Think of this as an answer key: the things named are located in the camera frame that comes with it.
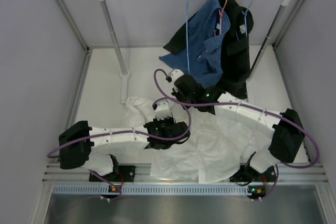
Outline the white shirt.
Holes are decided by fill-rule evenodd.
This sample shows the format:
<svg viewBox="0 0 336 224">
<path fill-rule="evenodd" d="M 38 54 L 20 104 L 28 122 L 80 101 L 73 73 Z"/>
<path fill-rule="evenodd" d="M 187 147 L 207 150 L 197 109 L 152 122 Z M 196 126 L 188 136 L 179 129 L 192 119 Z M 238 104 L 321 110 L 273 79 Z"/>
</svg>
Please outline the white shirt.
<svg viewBox="0 0 336 224">
<path fill-rule="evenodd" d="M 168 150 L 123 149 L 118 155 L 122 163 L 150 163 L 162 171 L 163 167 L 182 168 L 197 166 L 204 170 L 205 181 L 213 184 L 233 176 L 242 162 L 259 148 L 252 130 L 227 118 L 216 117 L 190 109 L 191 136 L 182 145 L 174 144 Z"/>
</svg>

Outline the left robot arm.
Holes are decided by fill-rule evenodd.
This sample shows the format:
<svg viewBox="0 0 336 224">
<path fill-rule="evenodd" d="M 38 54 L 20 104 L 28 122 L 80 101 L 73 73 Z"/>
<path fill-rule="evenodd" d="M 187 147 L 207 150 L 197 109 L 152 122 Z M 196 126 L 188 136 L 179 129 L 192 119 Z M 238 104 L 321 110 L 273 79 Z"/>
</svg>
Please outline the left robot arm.
<svg viewBox="0 0 336 224">
<path fill-rule="evenodd" d="M 82 167 L 111 182 L 119 174 L 116 150 L 167 150 L 174 144 L 183 144 L 189 136 L 189 126 L 172 117 L 123 129 L 98 128 L 88 121 L 79 121 L 59 136 L 60 168 Z"/>
</svg>

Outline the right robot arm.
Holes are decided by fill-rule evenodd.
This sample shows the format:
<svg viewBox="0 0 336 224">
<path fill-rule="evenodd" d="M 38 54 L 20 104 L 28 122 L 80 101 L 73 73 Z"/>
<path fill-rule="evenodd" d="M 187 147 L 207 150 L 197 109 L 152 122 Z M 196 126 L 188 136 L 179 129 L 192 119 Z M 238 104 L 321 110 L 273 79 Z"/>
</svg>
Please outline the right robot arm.
<svg viewBox="0 0 336 224">
<path fill-rule="evenodd" d="M 270 139 L 270 144 L 251 154 L 244 166 L 243 177 L 248 181 L 257 180 L 278 163 L 294 162 L 305 137 L 299 130 L 302 123 L 296 111 L 268 112 L 219 87 L 203 88 L 180 70 L 174 70 L 166 80 L 173 85 L 171 94 L 186 107 L 235 120 Z"/>
</svg>

